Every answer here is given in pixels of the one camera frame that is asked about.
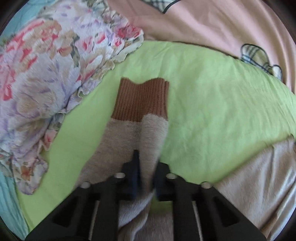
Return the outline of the purple pink floral cloth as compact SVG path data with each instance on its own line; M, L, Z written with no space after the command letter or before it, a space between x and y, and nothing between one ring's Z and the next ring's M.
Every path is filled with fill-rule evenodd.
M106 1L56 1L1 47L1 171L31 195L67 113L144 41Z

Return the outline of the green bed sheet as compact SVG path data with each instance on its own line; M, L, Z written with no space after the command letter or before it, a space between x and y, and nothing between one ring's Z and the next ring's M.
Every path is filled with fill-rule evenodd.
M161 161L189 182L216 182L266 146L295 135L295 95L253 65L195 45L145 41L70 111L43 157L32 195L18 194L32 230L72 190L109 121L122 77L168 80L169 131Z

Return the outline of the light blue floral quilt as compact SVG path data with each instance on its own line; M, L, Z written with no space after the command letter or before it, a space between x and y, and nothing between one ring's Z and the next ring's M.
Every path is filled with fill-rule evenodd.
M54 1L1 1L1 50L25 23ZM24 240L29 229L20 209L14 179L1 172L1 240Z

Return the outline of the beige knitted sweater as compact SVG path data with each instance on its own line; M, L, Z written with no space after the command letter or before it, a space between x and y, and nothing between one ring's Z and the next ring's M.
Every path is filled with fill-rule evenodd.
M151 210L152 175L168 132L169 83L120 81L113 114L95 153L76 184L105 181L139 151L142 195L119 208L119 240L172 240L172 214ZM275 240L295 211L295 139L276 143L216 183L223 194L266 237Z

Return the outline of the pink quilt with plaid hearts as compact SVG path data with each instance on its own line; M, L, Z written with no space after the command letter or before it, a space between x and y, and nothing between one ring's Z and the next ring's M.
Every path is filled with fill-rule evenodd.
M265 1L109 1L147 40L206 46L253 57L295 91L295 25Z

